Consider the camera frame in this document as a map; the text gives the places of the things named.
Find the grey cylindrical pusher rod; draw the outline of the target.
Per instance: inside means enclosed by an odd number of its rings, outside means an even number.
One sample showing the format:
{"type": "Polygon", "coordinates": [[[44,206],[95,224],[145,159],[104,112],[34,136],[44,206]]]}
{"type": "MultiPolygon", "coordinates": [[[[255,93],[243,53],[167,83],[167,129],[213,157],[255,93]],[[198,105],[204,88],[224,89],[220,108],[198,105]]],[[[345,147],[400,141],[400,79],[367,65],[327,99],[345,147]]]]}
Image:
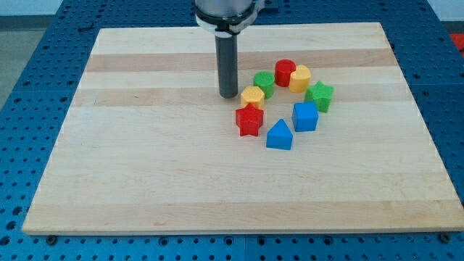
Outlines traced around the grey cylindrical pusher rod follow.
{"type": "Polygon", "coordinates": [[[219,93],[232,99],[238,93],[238,54],[236,36],[215,37],[219,93]]]}

